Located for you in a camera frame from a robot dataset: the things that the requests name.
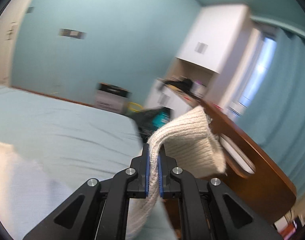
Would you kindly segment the white knit sweater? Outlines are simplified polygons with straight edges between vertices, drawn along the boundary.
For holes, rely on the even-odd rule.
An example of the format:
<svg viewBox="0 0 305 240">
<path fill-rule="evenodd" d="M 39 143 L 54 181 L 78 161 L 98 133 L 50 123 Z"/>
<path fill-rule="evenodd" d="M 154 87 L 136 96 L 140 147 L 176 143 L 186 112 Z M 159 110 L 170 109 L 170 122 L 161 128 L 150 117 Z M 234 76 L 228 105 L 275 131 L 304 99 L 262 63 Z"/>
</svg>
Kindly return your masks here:
<svg viewBox="0 0 305 240">
<path fill-rule="evenodd" d="M 165 124 L 149 138 L 149 192 L 144 199 L 130 201 L 126 239 L 176 239 L 163 202 L 159 197 L 157 159 L 161 147 L 175 158 L 180 168 L 196 178 L 223 174 L 226 161 L 210 118 L 197 106 Z"/>
</svg>

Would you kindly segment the black clothes on counter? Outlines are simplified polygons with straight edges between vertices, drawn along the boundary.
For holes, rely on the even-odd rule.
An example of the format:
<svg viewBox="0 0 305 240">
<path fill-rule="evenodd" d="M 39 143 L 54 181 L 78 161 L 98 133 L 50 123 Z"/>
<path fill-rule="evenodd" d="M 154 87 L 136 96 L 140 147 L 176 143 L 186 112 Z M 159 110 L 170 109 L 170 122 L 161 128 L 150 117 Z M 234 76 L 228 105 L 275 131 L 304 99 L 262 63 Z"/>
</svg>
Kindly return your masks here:
<svg viewBox="0 0 305 240">
<path fill-rule="evenodd" d="M 187 93 L 190 92 L 191 88 L 193 87 L 193 81 L 191 79 L 184 78 L 183 80 L 164 80 L 162 81 L 161 85 L 158 87 L 158 90 L 163 90 L 165 85 L 171 85 L 179 90 Z"/>
</svg>

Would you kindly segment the brown wooden chair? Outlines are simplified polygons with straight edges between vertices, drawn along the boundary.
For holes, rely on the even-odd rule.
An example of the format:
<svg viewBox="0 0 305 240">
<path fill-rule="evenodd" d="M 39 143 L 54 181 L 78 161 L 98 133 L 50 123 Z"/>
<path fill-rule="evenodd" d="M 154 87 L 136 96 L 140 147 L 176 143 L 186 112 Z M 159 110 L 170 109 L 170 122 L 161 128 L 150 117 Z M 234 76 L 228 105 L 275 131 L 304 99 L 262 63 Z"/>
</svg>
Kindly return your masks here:
<svg viewBox="0 0 305 240">
<path fill-rule="evenodd" d="M 218 178 L 266 221 L 276 222 L 295 204 L 295 185 L 227 115 L 212 103 L 201 105 L 225 154 L 226 172 Z"/>
</svg>

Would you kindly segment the light blue bed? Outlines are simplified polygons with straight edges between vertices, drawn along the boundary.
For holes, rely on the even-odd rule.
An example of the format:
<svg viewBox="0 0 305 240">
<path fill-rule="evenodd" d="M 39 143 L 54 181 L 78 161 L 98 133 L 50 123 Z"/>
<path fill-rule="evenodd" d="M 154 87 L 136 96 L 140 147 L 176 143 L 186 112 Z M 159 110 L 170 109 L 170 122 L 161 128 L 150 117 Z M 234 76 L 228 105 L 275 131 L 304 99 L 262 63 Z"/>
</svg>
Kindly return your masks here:
<svg viewBox="0 0 305 240">
<path fill-rule="evenodd" d="M 90 178 L 127 168 L 142 141 L 122 115 L 0 85 L 0 220 L 23 237 Z"/>
</svg>

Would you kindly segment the black teal bag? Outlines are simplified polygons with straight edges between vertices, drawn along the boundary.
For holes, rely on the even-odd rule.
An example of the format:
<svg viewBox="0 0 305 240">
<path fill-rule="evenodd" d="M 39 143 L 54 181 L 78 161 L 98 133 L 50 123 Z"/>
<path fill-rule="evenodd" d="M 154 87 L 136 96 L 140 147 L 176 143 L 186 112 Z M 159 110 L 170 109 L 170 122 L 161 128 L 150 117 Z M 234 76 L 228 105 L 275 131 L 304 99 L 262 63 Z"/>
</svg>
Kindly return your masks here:
<svg viewBox="0 0 305 240">
<path fill-rule="evenodd" d="M 140 137 L 146 143 L 155 131 L 171 121 L 171 115 L 170 108 L 160 107 L 139 111 L 129 117 L 136 123 Z"/>
</svg>

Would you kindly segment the yellow bin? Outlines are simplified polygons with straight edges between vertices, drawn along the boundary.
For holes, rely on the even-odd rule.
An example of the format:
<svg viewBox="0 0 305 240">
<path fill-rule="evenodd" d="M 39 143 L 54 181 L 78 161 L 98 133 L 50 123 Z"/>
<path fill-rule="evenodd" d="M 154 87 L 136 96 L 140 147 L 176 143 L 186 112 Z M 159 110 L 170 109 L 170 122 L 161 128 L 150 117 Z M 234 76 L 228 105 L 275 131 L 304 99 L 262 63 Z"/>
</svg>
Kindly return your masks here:
<svg viewBox="0 0 305 240">
<path fill-rule="evenodd" d="M 129 102 L 128 103 L 128 111 L 129 112 L 140 112 L 143 109 L 143 107 L 135 102 Z"/>
</svg>

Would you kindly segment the black white cardboard box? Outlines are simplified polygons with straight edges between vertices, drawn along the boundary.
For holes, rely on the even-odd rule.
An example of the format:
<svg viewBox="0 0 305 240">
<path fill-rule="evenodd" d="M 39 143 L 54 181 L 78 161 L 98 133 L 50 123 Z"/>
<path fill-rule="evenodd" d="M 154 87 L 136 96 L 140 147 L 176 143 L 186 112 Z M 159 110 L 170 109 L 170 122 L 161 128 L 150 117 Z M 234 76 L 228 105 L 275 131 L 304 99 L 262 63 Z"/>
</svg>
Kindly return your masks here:
<svg viewBox="0 0 305 240">
<path fill-rule="evenodd" d="M 99 83 L 95 92 L 94 106 L 104 111 L 122 114 L 127 112 L 131 93 L 118 86 Z"/>
</svg>

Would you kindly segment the teal curtain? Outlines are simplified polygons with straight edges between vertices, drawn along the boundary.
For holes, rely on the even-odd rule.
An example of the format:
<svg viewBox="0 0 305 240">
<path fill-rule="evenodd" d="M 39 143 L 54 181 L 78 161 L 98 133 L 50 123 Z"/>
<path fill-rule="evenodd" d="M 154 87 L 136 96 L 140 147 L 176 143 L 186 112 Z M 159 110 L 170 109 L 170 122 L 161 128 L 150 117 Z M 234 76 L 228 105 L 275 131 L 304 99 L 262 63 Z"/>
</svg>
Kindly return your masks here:
<svg viewBox="0 0 305 240">
<path fill-rule="evenodd" d="M 305 39 L 283 29 L 270 67 L 236 124 L 305 193 Z"/>
</svg>

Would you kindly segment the white cabinet with shelf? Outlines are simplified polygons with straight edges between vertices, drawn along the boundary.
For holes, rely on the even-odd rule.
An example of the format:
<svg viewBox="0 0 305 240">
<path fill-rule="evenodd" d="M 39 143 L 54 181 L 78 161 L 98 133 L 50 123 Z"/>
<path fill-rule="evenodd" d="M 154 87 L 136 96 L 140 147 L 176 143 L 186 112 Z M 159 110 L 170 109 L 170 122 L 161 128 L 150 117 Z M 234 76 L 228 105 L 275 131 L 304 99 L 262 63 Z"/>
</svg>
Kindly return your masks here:
<svg viewBox="0 0 305 240">
<path fill-rule="evenodd" d="M 238 71 L 250 52 L 254 38 L 251 10 L 245 4 L 212 5 L 201 8 L 167 74 L 152 85 L 144 108 L 165 106 L 176 118 L 195 102 L 164 86 L 163 81 L 190 79 L 202 100 L 226 109 L 238 87 Z"/>
</svg>

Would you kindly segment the window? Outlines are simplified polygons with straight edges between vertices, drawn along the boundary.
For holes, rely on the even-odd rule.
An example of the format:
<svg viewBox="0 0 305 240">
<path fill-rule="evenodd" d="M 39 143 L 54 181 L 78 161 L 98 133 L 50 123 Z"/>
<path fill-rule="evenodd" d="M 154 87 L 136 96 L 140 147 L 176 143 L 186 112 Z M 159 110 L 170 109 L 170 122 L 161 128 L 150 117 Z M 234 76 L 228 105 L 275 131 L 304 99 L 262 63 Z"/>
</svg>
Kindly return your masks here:
<svg viewBox="0 0 305 240">
<path fill-rule="evenodd" d="M 270 68 L 271 61 L 276 49 L 276 41 L 269 37 L 264 37 L 263 45 L 258 58 L 255 61 L 254 67 L 251 71 L 251 76 L 248 79 L 244 90 L 238 102 L 244 107 L 248 107 L 256 95 L 268 69 Z"/>
</svg>

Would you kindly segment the white door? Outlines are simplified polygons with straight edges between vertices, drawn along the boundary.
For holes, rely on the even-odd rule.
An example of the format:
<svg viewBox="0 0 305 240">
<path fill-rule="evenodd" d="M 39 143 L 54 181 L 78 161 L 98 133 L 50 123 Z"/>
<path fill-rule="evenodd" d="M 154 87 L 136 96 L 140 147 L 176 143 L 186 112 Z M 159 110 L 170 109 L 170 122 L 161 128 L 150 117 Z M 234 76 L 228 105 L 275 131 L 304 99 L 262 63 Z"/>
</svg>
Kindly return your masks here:
<svg viewBox="0 0 305 240">
<path fill-rule="evenodd" d="M 0 84 L 9 86 L 15 44 L 32 0 L 10 0 L 0 14 Z"/>
</svg>

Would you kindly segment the wall socket strip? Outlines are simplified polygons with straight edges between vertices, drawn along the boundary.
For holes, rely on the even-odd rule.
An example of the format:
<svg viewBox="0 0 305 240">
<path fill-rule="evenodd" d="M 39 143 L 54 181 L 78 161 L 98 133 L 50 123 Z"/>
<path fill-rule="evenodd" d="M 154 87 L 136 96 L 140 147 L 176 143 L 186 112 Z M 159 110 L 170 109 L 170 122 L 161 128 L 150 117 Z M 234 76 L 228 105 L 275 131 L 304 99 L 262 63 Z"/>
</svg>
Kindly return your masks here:
<svg viewBox="0 0 305 240">
<path fill-rule="evenodd" d="M 76 39 L 84 39 L 86 33 L 77 30 L 60 29 L 59 35 Z"/>
</svg>

